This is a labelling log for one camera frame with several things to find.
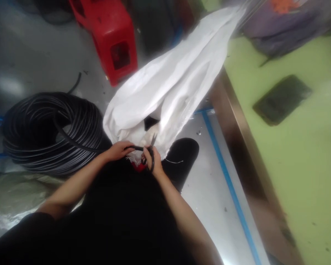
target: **black phone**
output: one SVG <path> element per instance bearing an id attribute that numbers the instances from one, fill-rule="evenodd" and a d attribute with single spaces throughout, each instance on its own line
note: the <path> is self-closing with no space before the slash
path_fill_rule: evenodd
<path id="1" fill-rule="evenodd" d="M 256 102 L 253 109 L 268 125 L 275 126 L 287 118 L 312 92 L 295 75 L 289 75 Z"/>

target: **hand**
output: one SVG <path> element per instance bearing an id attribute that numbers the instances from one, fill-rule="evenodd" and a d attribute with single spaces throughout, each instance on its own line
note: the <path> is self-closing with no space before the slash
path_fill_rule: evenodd
<path id="1" fill-rule="evenodd" d="M 119 160 L 119 159 L 122 159 L 124 156 L 126 156 L 128 153 L 135 151 L 134 148 L 128 148 L 128 149 L 124 150 L 126 147 L 132 146 L 132 145 L 134 145 L 134 144 L 129 141 L 116 142 L 115 144 L 113 144 L 113 146 L 111 148 L 109 148 L 103 154 L 106 156 L 106 159 L 108 160 L 108 162 Z"/>
<path id="2" fill-rule="evenodd" d="M 143 148 L 142 156 L 146 157 L 148 169 L 151 170 L 152 157 L 150 155 L 150 152 L 147 150 L 147 147 L 149 147 L 149 145 L 147 145 Z M 153 168 L 152 174 L 154 176 L 158 176 L 164 172 L 163 172 L 163 168 L 162 168 L 161 155 L 158 153 L 156 147 L 153 147 L 153 156 L 154 156 L 154 168 Z"/>

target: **plastic sheet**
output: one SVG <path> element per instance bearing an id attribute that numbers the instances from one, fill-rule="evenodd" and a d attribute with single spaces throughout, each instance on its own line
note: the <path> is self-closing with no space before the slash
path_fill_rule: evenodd
<path id="1" fill-rule="evenodd" d="M 0 229 L 36 211 L 64 181 L 29 172 L 0 173 Z"/>
<path id="2" fill-rule="evenodd" d="M 110 140 L 143 146 L 157 133 L 155 146 L 164 159 L 220 72 L 229 38 L 244 12 L 228 7 L 211 13 L 178 46 L 126 81 L 104 116 L 103 127 Z M 148 115 L 160 122 L 146 132 L 143 120 Z M 141 152 L 134 151 L 129 158 L 139 165 L 140 157 Z"/>

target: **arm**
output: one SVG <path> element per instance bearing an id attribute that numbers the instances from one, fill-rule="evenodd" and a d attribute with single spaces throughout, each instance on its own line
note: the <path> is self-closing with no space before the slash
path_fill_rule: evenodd
<path id="1" fill-rule="evenodd" d="M 134 151 L 133 148 L 124 150 L 125 147 L 134 145 L 129 141 L 117 142 L 109 150 L 93 159 L 88 165 L 80 169 L 63 185 L 61 185 L 37 210 L 50 214 L 55 220 L 70 213 L 74 206 L 80 201 L 93 180 L 102 169 L 110 162 L 123 158 Z"/>
<path id="2" fill-rule="evenodd" d="M 146 148 L 143 149 L 143 153 L 150 168 L 152 165 L 151 156 Z M 161 187 L 169 208 L 177 222 L 178 229 L 183 235 L 187 247 L 197 264 L 223 264 L 217 248 L 206 229 L 164 173 L 160 154 L 155 147 L 153 147 L 153 153 L 154 170 L 152 173 Z"/>

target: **white plastic bag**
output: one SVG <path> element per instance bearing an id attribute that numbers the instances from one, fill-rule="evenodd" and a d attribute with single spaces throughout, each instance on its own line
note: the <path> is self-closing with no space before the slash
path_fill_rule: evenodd
<path id="1" fill-rule="evenodd" d="M 136 72 L 116 92 L 103 119 L 112 141 L 129 140 L 135 145 L 155 146 L 164 159 L 176 136 L 187 123 L 227 56 L 230 36 L 244 14 L 240 7 L 228 7 L 203 18 L 179 45 Z M 145 132 L 144 118 L 152 114 L 160 122 Z M 141 152 L 130 160 L 140 164 Z"/>

